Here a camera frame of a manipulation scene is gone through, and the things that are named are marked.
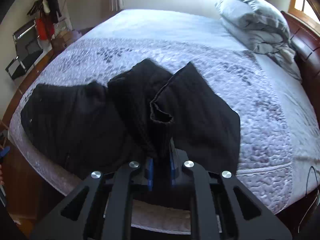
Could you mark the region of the cardboard boxes stack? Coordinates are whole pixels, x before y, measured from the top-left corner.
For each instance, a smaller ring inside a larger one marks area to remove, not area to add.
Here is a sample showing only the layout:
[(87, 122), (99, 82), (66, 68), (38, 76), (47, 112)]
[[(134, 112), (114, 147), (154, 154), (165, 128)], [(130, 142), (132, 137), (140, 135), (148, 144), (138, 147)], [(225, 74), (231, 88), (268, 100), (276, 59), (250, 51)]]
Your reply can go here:
[(62, 31), (56, 38), (52, 39), (52, 48), (55, 53), (64, 51), (70, 44), (74, 42), (72, 31)]

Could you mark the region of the black metal folding chair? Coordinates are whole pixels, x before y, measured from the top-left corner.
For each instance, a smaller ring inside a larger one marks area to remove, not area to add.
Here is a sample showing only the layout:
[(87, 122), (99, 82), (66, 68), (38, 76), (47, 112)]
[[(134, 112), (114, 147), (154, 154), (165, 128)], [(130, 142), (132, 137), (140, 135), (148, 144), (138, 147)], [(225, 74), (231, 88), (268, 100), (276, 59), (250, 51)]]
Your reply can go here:
[(5, 68), (12, 80), (24, 76), (43, 53), (39, 43), (36, 21), (31, 20), (20, 27), (12, 35), (16, 57)]

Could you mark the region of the black garment on rack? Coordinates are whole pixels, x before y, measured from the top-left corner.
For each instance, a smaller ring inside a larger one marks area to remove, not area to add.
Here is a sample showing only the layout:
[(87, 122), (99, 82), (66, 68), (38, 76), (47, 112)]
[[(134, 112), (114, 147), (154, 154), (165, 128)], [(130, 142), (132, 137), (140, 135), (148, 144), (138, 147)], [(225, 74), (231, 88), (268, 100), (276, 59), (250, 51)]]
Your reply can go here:
[(44, 0), (44, 11), (50, 16), (53, 23), (58, 23), (62, 16), (58, 0)]

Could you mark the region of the red garment on rack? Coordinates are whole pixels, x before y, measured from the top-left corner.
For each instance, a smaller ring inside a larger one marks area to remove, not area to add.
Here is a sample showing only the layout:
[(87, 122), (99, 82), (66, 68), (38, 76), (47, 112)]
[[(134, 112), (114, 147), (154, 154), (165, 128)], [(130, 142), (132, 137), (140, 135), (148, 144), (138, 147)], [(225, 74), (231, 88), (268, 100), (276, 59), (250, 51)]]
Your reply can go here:
[(54, 25), (51, 20), (47, 18), (37, 18), (35, 23), (40, 40), (51, 40), (54, 35)]

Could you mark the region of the folded grey duvet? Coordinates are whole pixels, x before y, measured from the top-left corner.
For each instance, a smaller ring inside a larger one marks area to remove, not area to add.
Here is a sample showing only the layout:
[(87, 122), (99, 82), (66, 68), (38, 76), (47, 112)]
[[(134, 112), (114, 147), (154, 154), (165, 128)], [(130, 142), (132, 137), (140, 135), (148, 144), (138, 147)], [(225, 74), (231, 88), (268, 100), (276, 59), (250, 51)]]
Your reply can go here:
[(302, 81), (290, 46), (290, 29), (281, 12), (265, 0), (218, 0), (222, 25), (246, 48), (272, 59), (290, 76)]

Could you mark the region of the grey quilted mattress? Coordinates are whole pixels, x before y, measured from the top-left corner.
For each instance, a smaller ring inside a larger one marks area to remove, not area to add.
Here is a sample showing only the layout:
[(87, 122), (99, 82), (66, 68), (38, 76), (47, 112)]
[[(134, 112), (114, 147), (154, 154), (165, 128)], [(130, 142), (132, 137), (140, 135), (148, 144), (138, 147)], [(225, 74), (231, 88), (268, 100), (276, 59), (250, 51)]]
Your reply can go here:
[(124, 10), (54, 59), (23, 95), (9, 134), (28, 163), (68, 194), (83, 179), (36, 149), (20, 113), (38, 84), (72, 87), (117, 75), (148, 59), (175, 74), (191, 63), (240, 118), (236, 177), (279, 213), (319, 185), (319, 125), (302, 86), (266, 55), (257, 55), (218, 21), (161, 10)]

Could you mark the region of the black quilted pants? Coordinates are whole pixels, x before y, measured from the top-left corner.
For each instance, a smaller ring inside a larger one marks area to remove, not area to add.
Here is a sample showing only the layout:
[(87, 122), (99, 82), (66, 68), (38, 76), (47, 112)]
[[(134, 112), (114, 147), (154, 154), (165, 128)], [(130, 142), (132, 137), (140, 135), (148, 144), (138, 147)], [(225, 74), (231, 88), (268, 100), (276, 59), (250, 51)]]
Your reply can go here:
[(72, 87), (38, 84), (21, 113), (32, 145), (80, 179), (169, 144), (210, 172), (235, 172), (240, 118), (191, 63), (171, 74), (145, 59), (112, 78)]

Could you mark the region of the dark red wooden headboard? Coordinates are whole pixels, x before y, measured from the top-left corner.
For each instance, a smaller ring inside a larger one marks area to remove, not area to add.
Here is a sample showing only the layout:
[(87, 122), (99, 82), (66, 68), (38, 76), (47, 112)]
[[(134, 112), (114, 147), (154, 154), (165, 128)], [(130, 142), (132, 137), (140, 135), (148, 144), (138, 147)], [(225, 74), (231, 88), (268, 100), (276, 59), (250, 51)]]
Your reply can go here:
[(319, 119), (319, 35), (296, 17), (282, 11), (290, 29), (290, 41), (296, 51), (295, 62), (300, 70), (302, 86)]

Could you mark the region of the side wooden framed window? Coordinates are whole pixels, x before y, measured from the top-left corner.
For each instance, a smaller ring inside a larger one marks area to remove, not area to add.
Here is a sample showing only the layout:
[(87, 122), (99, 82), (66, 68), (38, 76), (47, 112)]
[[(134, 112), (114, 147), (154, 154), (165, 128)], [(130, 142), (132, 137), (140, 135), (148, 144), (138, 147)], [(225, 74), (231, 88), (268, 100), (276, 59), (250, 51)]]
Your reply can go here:
[(319, 24), (319, 19), (307, 0), (291, 0), (289, 5), (289, 13), (302, 19), (311, 19)]

